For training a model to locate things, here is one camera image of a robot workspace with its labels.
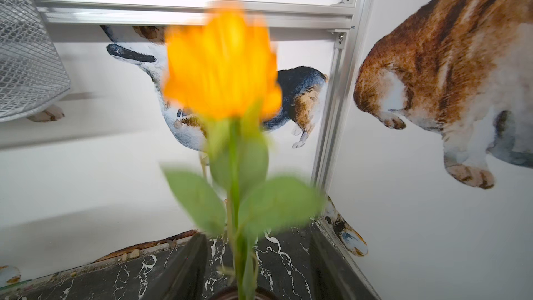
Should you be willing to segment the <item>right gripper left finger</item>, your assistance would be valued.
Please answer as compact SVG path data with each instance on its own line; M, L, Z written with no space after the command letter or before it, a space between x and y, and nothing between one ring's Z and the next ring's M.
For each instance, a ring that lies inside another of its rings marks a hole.
M207 237L194 235L168 269L149 285L143 299L202 299L207 258Z

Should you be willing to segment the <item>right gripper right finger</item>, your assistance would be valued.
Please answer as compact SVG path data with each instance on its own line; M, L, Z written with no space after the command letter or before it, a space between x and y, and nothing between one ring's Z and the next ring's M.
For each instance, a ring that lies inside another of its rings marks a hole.
M313 299L377 299L315 224L309 256Z

